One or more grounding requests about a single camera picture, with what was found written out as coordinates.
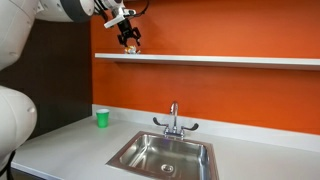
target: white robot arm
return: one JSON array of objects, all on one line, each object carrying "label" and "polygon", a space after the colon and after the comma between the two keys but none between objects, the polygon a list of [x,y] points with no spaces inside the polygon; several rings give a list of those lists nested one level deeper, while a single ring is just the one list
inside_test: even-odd
[{"label": "white robot arm", "polygon": [[[106,21],[105,27],[124,22],[118,38],[125,37],[122,44],[126,46],[126,38],[135,35],[127,17],[136,13],[126,10],[123,0],[0,0],[0,71],[19,59],[36,18],[85,22],[107,9],[114,19]],[[31,135],[36,119],[36,107],[29,97],[0,85],[0,180],[11,178],[7,169],[10,154]]]}]

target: stainless steel sink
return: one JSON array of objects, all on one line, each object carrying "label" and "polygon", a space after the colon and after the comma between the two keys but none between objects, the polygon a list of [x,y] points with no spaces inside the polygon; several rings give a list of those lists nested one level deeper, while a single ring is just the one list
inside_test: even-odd
[{"label": "stainless steel sink", "polygon": [[219,179],[211,144],[143,131],[107,164],[156,179]]}]

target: white countertop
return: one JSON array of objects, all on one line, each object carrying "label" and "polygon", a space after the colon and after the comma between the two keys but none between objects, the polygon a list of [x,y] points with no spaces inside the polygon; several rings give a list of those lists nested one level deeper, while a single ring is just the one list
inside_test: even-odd
[{"label": "white countertop", "polygon": [[[88,117],[27,141],[12,167],[44,179],[149,179],[106,165],[136,133],[162,134],[163,127],[109,120],[99,129]],[[195,132],[186,139],[213,145],[220,180],[316,180],[320,153]]]}]

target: green plastic cup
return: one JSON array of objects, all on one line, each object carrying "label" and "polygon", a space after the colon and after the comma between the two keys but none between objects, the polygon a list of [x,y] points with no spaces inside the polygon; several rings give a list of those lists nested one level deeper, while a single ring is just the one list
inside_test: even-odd
[{"label": "green plastic cup", "polygon": [[96,112],[99,128],[106,128],[109,124],[109,109],[99,109]]}]

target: wall shelf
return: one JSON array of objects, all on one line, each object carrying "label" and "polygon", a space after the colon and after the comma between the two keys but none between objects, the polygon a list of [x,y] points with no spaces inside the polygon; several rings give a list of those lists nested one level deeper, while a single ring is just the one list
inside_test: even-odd
[{"label": "wall shelf", "polygon": [[124,63],[156,63],[197,66],[222,66],[267,69],[320,70],[320,59],[261,58],[231,56],[180,56],[95,53],[96,58]]}]

